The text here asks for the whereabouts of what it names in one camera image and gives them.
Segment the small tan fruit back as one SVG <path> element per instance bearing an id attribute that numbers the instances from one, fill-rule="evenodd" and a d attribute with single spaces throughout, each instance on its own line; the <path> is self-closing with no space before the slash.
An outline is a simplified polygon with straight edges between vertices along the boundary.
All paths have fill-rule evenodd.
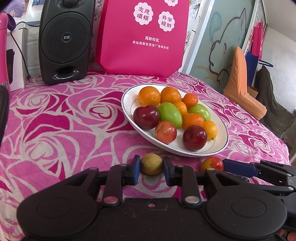
<path id="1" fill-rule="evenodd" d="M 141 158 L 140 165 L 143 173 L 153 176 L 163 169 L 163 160 L 154 153 L 148 153 Z"/>

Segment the green fruit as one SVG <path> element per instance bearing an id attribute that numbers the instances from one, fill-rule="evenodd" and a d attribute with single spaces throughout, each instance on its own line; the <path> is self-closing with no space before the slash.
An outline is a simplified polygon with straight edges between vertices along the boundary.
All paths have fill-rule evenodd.
<path id="1" fill-rule="evenodd" d="M 211 120 L 211 115 L 203 105 L 201 104 L 196 104 L 194 106 L 191 106 L 188 110 L 188 113 L 198 113 L 201 116 L 203 116 L 204 121 L 210 121 Z"/>
<path id="2" fill-rule="evenodd" d="M 175 128 L 180 128 L 183 124 L 183 117 L 175 105 L 164 102 L 157 107 L 160 114 L 160 121 L 169 121 Z"/>

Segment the yellow orange pile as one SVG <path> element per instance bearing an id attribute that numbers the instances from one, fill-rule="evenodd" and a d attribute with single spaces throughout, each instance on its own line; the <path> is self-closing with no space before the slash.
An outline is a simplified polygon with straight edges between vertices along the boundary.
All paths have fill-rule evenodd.
<path id="1" fill-rule="evenodd" d="M 179 110 L 182 116 L 187 114 L 187 106 L 182 101 L 176 101 L 173 105 Z"/>

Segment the large orange pile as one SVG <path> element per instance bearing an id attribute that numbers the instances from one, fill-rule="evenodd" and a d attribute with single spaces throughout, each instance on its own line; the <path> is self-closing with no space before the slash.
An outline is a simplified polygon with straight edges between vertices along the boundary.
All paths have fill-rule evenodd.
<path id="1" fill-rule="evenodd" d="M 182 102 L 186 105 L 187 110 L 189 110 L 192 106 L 195 106 L 198 104 L 198 97 L 193 94 L 193 93 L 187 93 L 185 96 L 182 98 Z"/>
<path id="2" fill-rule="evenodd" d="M 161 91 L 161 103 L 164 103 L 164 102 L 174 103 L 181 100 L 182 98 L 179 91 L 173 87 L 165 87 Z"/>

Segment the large orange pile top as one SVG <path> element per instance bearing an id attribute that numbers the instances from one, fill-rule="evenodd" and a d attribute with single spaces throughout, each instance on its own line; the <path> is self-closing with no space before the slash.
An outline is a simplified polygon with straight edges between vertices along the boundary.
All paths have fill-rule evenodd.
<path id="1" fill-rule="evenodd" d="M 174 103 L 181 100 L 182 98 L 179 91 L 173 87 L 165 87 L 161 91 L 161 103 L 164 103 L 164 102 Z"/>

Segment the dark red plum front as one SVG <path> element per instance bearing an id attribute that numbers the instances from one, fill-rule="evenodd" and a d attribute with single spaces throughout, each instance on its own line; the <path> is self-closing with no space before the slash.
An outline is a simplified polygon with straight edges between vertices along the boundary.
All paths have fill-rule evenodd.
<path id="1" fill-rule="evenodd" d="M 202 149 L 208 140 L 206 131 L 197 125 L 192 125 L 186 128 L 183 133 L 184 146 L 192 151 Z"/>

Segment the dark red plum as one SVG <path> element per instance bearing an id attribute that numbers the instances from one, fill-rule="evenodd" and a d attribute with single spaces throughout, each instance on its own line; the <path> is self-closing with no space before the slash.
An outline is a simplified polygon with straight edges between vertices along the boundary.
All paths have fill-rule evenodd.
<path id="1" fill-rule="evenodd" d="M 206 131 L 197 125 L 192 125 L 186 128 L 183 133 L 184 146 L 192 151 L 202 149 L 208 140 Z"/>
<path id="2" fill-rule="evenodd" d="M 155 128 L 160 121 L 159 110 L 154 105 L 141 106 L 133 112 L 133 121 L 143 130 Z"/>

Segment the red pink plum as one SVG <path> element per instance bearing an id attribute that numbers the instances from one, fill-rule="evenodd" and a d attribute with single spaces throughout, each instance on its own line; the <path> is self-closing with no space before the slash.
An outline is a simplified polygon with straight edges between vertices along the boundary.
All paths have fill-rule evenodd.
<path id="1" fill-rule="evenodd" d="M 177 137 L 177 129 L 169 121 L 160 121 L 155 128 L 155 135 L 158 141 L 170 144 Z"/>

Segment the small yellow orange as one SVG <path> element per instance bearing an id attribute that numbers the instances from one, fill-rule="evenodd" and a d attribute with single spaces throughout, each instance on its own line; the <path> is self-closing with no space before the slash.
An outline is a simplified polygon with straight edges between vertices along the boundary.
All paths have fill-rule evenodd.
<path id="1" fill-rule="evenodd" d="M 217 130 L 217 126 L 215 125 L 215 123 L 213 121 L 211 121 L 211 120 L 205 121 L 203 129 L 207 133 L 208 140 L 214 140 L 217 137 L 218 130 Z"/>

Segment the dark covered chair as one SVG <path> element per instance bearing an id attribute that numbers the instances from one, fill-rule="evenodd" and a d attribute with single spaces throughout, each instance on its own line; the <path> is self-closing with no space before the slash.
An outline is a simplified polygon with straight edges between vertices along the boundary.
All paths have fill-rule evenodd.
<path id="1" fill-rule="evenodd" d="M 280 137 L 294 122 L 295 117 L 274 96 L 270 73 L 265 66 L 257 72 L 254 87 L 258 94 L 256 100 L 263 104 L 267 112 L 260 122 Z"/>

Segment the dark red plum back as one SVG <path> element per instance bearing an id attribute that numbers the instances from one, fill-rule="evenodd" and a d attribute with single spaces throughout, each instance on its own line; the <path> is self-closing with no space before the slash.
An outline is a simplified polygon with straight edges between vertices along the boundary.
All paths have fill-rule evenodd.
<path id="1" fill-rule="evenodd" d="M 143 130 L 155 128 L 160 121 L 159 110 L 154 105 L 141 106 L 133 112 L 133 121 Z"/>

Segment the green fruit on plate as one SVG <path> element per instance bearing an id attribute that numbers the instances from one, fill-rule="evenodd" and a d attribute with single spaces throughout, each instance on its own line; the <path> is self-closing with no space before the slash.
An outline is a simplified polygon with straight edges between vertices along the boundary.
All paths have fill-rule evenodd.
<path id="1" fill-rule="evenodd" d="M 201 116 L 203 116 L 204 121 L 210 121 L 211 120 L 211 115 L 203 105 L 201 104 L 196 104 L 194 106 L 191 106 L 188 110 L 188 113 L 198 113 Z"/>

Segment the white round plate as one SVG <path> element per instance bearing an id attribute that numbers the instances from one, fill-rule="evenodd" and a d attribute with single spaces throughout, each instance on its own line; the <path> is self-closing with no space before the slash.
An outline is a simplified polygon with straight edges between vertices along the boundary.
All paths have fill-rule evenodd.
<path id="1" fill-rule="evenodd" d="M 205 156 L 212 156 L 222 152 L 229 143 L 229 132 L 227 127 L 222 121 L 221 117 L 218 116 L 215 111 L 213 111 L 205 102 L 199 101 L 199 103 L 208 109 L 211 121 L 215 123 L 217 126 L 217 137 L 215 140 L 208 141 L 205 146 L 197 151 L 191 151 L 185 148 L 183 144 L 183 133 L 184 130 L 182 128 L 177 130 L 177 137 L 176 139 L 170 144 L 164 144 L 156 139 L 154 129 L 152 130 L 142 130 L 133 120 L 133 112 L 136 108 L 140 106 L 137 100 L 137 96 L 139 91 L 144 87 L 154 87 L 158 91 L 162 91 L 165 88 L 165 85 L 161 84 L 139 84 L 130 87 L 126 90 L 121 98 L 121 106 L 123 113 L 132 127 L 146 140 L 150 143 L 154 144 L 155 146 L 168 151 L 170 153 L 184 156 L 184 157 L 205 157 Z"/>

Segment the pink rose tablecloth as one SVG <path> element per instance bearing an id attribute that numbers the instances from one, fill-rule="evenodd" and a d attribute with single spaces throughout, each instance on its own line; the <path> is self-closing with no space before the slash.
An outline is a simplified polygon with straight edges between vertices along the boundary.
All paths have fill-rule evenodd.
<path id="1" fill-rule="evenodd" d="M 90 70 L 78 81 L 44 85 L 36 76 L 14 91 L 1 144 L 1 240 L 20 240 L 16 209 L 24 198 L 80 171 L 129 163 L 135 155 L 167 153 L 148 142 L 123 114 L 121 98 L 132 86 L 154 83 L 192 92 L 229 132 L 219 159 L 286 164 L 286 144 L 240 106 L 190 75 L 168 78 L 109 75 Z"/>

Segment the orange covered chair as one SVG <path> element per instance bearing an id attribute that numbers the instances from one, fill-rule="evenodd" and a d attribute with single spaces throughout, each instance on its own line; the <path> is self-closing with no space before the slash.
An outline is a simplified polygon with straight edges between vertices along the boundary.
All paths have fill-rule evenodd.
<path id="1" fill-rule="evenodd" d="M 231 72 L 228 83 L 223 89 L 223 94 L 257 120 L 266 115 L 266 107 L 247 91 L 247 65 L 244 52 L 239 46 L 234 49 Z"/>

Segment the orange on plate back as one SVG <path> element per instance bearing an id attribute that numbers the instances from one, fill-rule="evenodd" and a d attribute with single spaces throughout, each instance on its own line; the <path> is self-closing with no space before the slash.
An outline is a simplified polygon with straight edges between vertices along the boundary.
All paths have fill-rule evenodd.
<path id="1" fill-rule="evenodd" d="M 137 100 L 140 106 L 158 106 L 161 102 L 161 94 L 155 87 L 147 86 L 140 90 Z"/>

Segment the pink blue hanging bag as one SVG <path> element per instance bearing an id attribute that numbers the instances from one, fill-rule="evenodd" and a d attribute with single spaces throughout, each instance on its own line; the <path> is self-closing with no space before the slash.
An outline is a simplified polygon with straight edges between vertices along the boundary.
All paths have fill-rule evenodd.
<path id="1" fill-rule="evenodd" d="M 253 30 L 253 40 L 251 51 L 247 52 L 246 66 L 247 66 L 247 85 L 251 86 L 255 77 L 257 65 L 263 65 L 273 68 L 273 65 L 269 62 L 263 61 L 262 58 L 262 46 L 263 46 L 263 23 L 259 22 Z"/>

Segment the pink tote bag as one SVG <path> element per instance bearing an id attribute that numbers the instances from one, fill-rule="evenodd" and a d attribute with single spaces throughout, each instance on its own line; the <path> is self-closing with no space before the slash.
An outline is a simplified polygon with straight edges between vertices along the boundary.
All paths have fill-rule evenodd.
<path id="1" fill-rule="evenodd" d="M 95 61 L 109 74 L 169 77 L 182 66 L 189 1 L 104 1 Z"/>

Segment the painted glass door panel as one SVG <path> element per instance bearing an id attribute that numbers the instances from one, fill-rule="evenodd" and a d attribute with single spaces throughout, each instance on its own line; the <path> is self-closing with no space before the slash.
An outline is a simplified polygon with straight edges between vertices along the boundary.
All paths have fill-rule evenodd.
<path id="1" fill-rule="evenodd" d="M 190 1 L 182 73 L 222 92 L 235 47 L 250 49 L 251 32 L 265 23 L 262 1 Z"/>

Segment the pink thermos bottle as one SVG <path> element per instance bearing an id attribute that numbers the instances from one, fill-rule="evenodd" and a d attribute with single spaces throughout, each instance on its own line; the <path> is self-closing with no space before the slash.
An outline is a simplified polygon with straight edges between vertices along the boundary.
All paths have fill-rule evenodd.
<path id="1" fill-rule="evenodd" d="M 0 76 L 1 86 L 5 87 L 11 97 L 7 62 L 6 62 L 6 37 L 8 29 L 9 18 L 7 13 L 1 13 L 1 30 L 0 30 Z"/>

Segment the black speaker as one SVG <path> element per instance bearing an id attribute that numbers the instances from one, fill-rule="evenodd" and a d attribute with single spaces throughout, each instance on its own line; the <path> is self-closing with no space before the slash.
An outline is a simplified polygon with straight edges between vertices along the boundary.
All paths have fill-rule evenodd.
<path id="1" fill-rule="evenodd" d="M 45 1 L 39 29 L 42 80 L 56 85 L 88 72 L 95 1 Z"/>

